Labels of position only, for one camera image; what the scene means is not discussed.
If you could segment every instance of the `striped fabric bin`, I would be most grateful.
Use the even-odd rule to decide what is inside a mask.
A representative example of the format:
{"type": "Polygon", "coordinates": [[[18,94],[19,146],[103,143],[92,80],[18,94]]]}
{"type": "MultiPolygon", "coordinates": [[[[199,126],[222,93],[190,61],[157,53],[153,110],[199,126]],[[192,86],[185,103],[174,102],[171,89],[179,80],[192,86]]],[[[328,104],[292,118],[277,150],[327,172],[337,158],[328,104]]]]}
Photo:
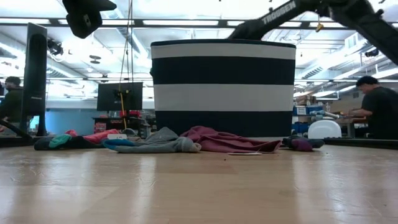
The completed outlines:
{"type": "Polygon", "coordinates": [[[290,136],[295,46],[250,40],[151,44],[158,128],[249,138],[290,136]]]}

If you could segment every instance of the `cord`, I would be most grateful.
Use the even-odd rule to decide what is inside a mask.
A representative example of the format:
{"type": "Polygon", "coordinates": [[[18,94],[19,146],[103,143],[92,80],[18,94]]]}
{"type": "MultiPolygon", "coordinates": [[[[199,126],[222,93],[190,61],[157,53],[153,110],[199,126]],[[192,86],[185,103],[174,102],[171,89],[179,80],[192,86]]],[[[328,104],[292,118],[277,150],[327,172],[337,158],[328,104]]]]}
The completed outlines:
{"type": "Polygon", "coordinates": [[[127,123],[126,123],[126,117],[124,114],[124,101],[123,101],[123,94],[121,91],[121,83],[122,83],[122,76],[123,76],[123,68],[124,68],[124,58],[127,55],[127,77],[129,76],[129,53],[128,53],[128,35],[129,35],[129,28],[130,28],[130,21],[132,20],[132,0],[129,0],[128,3],[128,7],[129,7],[129,11],[128,11],[128,17],[127,17],[127,32],[126,32],[126,41],[124,43],[124,48],[123,48],[123,52],[125,52],[125,54],[123,54],[123,59],[122,59],[122,67],[121,67],[121,71],[120,71],[120,79],[119,79],[119,92],[120,92],[120,99],[121,99],[121,105],[122,105],[122,114],[123,114],[123,123],[124,123],[124,129],[127,129],[127,123]]]}

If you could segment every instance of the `maroon cloth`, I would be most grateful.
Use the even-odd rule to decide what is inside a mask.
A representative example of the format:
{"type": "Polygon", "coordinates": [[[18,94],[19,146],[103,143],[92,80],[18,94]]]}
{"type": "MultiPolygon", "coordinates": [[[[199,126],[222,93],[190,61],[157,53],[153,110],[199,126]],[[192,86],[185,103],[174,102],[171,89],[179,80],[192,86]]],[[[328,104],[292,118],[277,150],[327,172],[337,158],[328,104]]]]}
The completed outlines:
{"type": "Polygon", "coordinates": [[[281,141],[257,141],[230,133],[217,132],[203,126],[195,126],[181,137],[192,139],[201,145],[202,151],[209,152],[275,152],[281,141]]]}

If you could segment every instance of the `blue wall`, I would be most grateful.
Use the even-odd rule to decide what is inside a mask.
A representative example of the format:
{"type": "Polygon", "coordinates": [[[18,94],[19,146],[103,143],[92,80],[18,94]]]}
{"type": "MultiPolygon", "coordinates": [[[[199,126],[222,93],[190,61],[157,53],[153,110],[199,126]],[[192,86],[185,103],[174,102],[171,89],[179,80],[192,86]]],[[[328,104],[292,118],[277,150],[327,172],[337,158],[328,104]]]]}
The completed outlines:
{"type": "MultiPolygon", "coordinates": [[[[105,112],[96,110],[50,110],[45,113],[45,126],[48,132],[63,134],[74,129],[79,135],[94,133],[93,117],[99,117],[105,112]]],[[[37,117],[31,122],[31,127],[37,124],[37,117]]]]}

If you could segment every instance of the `teal cloth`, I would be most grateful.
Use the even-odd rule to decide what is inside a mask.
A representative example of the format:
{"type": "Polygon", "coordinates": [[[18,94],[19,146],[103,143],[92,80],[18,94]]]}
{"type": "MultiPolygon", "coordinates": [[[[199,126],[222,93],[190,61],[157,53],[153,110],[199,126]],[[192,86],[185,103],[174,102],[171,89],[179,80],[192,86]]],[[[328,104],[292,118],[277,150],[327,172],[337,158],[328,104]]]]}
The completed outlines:
{"type": "Polygon", "coordinates": [[[51,139],[49,143],[50,148],[55,148],[61,144],[65,144],[67,141],[71,140],[72,136],[69,134],[61,134],[58,136],[55,136],[53,139],[51,139]]]}

